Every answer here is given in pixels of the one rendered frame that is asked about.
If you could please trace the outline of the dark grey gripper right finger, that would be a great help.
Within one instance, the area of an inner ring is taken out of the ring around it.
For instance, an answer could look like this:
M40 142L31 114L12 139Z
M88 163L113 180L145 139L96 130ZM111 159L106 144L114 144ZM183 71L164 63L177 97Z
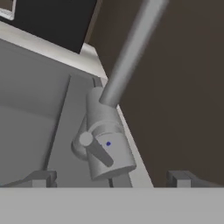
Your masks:
M198 178L190 171L168 171L166 173L166 185L177 188L221 187L221 185Z

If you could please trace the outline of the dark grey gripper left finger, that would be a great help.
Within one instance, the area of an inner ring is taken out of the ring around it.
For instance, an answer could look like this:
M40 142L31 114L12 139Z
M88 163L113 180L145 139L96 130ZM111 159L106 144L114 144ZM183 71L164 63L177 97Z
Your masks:
M48 188L56 187L57 172L56 171L34 171L26 178L3 185L3 187L36 187Z

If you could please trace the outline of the grey sink basin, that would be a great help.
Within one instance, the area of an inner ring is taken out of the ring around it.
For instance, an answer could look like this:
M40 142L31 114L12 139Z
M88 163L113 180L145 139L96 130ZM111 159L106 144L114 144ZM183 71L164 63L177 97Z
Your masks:
M91 73L0 40L0 186L56 171L58 187L130 187L127 175L93 181L71 150L86 112Z

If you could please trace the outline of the grey sink faucet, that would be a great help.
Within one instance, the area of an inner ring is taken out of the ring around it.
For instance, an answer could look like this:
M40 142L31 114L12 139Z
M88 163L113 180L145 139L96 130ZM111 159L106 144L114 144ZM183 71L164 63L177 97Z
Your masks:
M72 141L72 151L88 163L93 181L112 179L137 168L117 106L168 3L169 0L143 0L106 85L87 92L86 113ZM85 131L113 158L110 167L81 145L80 135Z

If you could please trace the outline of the black hob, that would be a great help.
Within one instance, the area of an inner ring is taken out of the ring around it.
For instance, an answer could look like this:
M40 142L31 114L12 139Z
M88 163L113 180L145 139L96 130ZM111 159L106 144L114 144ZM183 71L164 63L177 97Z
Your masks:
M75 53L81 51L97 0L17 0L0 21Z

